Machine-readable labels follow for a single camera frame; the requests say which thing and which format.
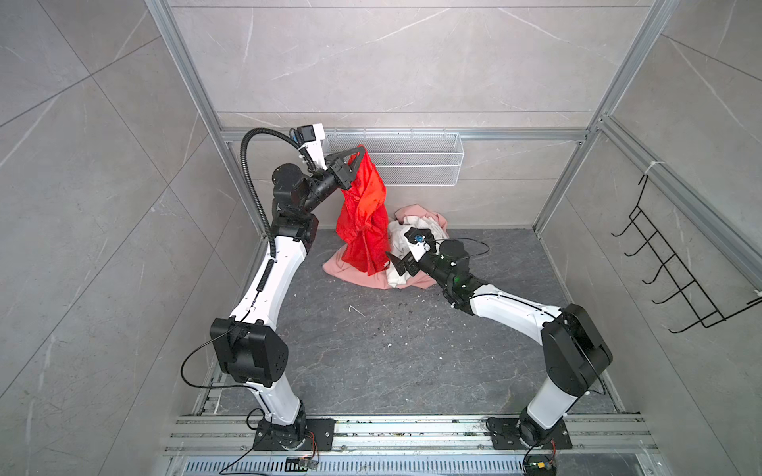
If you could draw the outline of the red cloth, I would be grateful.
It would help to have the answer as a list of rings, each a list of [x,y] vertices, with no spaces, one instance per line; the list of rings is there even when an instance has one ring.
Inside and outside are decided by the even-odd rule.
[[[359,153],[351,157],[353,166],[360,161],[359,168],[350,189],[343,191],[344,204],[335,231],[345,243],[341,260],[373,276],[389,263],[387,190],[367,150],[360,148],[362,158]]]

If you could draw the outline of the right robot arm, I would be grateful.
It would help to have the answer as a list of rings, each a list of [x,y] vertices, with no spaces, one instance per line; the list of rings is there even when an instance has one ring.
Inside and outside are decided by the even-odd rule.
[[[613,361],[589,313],[573,303],[566,307],[534,303],[476,277],[460,240],[436,240],[418,228],[406,240],[402,257],[387,254],[399,274],[428,275],[454,309],[491,319],[542,346],[547,377],[521,412],[517,434],[529,448],[544,443]]]

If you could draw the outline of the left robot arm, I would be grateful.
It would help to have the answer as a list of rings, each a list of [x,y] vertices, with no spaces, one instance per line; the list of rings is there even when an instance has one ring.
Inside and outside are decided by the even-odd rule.
[[[254,394],[266,428],[285,448],[307,437],[307,419],[285,375],[289,348],[276,332],[280,309],[317,236],[314,210],[336,190],[350,190],[367,163],[359,146],[327,156],[325,168],[310,175],[295,164],[273,172],[274,244],[268,249],[275,255],[263,261],[230,317],[215,319],[210,328],[220,369]]]

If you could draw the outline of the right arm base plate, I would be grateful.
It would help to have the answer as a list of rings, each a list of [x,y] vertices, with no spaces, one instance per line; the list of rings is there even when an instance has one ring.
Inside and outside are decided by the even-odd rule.
[[[496,450],[519,450],[531,447],[550,450],[572,449],[573,444],[564,420],[547,430],[538,426],[529,416],[496,418],[484,422],[492,446]]]

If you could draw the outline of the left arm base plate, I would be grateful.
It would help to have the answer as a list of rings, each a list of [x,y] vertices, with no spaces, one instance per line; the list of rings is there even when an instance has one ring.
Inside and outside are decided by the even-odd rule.
[[[262,418],[255,430],[255,451],[329,451],[335,424],[331,418],[298,418],[291,426],[270,424]]]

